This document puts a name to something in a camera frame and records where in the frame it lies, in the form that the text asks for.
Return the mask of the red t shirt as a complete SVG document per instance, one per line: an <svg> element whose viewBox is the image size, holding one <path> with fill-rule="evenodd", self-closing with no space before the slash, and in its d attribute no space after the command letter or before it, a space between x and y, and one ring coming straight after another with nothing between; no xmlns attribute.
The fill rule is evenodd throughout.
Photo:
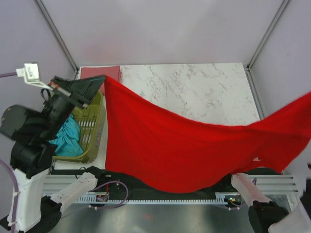
<svg viewBox="0 0 311 233"><path fill-rule="evenodd" d="M143 99L112 78L104 82L105 168L163 192L213 186L227 174L267 167L281 172L311 139L311 96L305 94L246 126L184 118Z"/></svg>

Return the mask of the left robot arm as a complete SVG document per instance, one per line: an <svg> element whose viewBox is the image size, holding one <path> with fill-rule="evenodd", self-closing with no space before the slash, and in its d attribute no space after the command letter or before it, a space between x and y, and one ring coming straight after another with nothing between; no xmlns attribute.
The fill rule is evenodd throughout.
<svg viewBox="0 0 311 233"><path fill-rule="evenodd" d="M0 132L14 141L10 163L5 165L14 188L10 213L0 221L3 228L13 233L50 232L84 193L105 189L106 178L93 167L61 192L42 194L57 148L51 140L75 107L85 109L91 104L105 80L105 75L79 80L54 77L41 90L42 111L22 105L4 111Z"/></svg>

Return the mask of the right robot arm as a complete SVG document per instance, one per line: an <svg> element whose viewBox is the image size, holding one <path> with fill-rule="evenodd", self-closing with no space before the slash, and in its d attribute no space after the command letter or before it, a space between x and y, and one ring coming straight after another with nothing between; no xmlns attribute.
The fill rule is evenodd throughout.
<svg viewBox="0 0 311 233"><path fill-rule="evenodd" d="M248 218L256 233L309 233L311 231L311 179L296 207L288 212L284 207L268 198L251 181L246 173L225 176L223 187L228 191L237 190L248 206Z"/></svg>

